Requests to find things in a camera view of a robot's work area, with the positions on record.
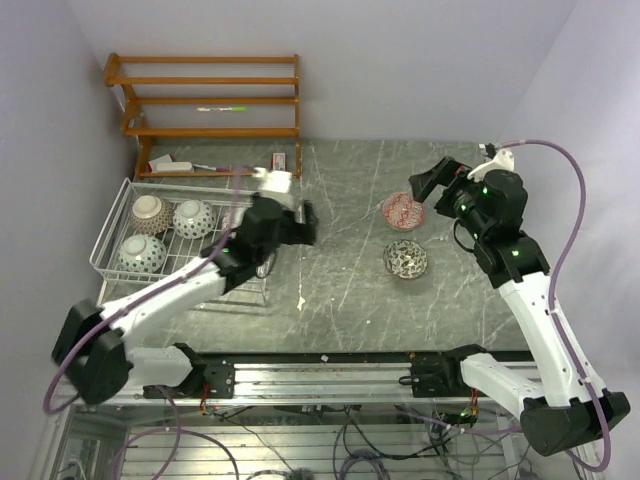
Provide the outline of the light blue patterned bowl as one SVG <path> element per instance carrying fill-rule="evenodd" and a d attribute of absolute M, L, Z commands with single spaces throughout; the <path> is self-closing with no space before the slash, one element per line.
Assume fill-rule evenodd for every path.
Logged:
<path fill-rule="evenodd" d="M 155 273 L 166 256 L 166 247 L 158 238 L 143 234 L 127 237 L 118 250 L 120 267 L 132 273 Z"/>

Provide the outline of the red circle patterned bowl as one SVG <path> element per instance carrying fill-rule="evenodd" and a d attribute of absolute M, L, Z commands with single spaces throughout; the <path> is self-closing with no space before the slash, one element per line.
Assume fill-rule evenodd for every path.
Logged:
<path fill-rule="evenodd" d="M 216 216 L 212 207 L 200 200 L 180 203 L 173 214 L 175 232 L 188 240 L 201 239 L 215 229 Z"/>

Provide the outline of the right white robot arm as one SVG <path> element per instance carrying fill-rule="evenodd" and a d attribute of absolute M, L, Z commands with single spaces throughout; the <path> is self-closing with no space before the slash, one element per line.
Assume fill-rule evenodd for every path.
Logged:
<path fill-rule="evenodd" d="M 532 382 L 481 347 L 465 346 L 452 351 L 442 387 L 455 396 L 471 388 L 488 395 L 518 417 L 530 446 L 545 457 L 606 439 L 631 405 L 595 372 L 551 291 L 549 264 L 521 228 L 528 200 L 521 177 L 508 167 L 478 172 L 445 157 L 409 184 L 417 202 L 442 187 L 436 212 L 473 238 L 476 262 L 516 318 L 540 375 Z"/>

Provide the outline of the black and white leaf bowl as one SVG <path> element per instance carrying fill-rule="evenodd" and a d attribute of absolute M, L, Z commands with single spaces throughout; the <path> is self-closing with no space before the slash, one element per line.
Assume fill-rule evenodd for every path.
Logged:
<path fill-rule="evenodd" d="M 422 276 L 429 262 L 426 250 L 417 242 L 407 239 L 394 240 L 387 244 L 382 259 L 389 273 L 405 280 Z"/>

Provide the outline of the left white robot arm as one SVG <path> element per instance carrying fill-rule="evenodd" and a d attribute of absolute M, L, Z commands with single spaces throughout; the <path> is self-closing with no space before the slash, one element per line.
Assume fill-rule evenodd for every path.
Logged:
<path fill-rule="evenodd" d="M 256 277 L 280 246 L 313 245 L 318 224 L 308 200 L 289 207 L 256 194 L 238 227 L 182 269 L 129 298 L 72 306 L 51 354 L 58 369 L 46 390 L 44 411 L 55 412 L 51 401 L 62 379 L 88 405 L 110 400 L 128 384 L 169 388 L 188 398 L 207 394 L 217 381 L 191 347 L 143 348 L 142 340 L 153 327 Z"/>

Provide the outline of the brown patterned bowl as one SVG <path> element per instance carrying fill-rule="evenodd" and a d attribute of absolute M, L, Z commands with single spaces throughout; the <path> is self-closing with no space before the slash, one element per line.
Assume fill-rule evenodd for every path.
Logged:
<path fill-rule="evenodd" d="M 144 235 L 155 236 L 172 226 L 173 209 L 164 198 L 154 195 L 140 196 L 131 209 L 133 229 Z"/>

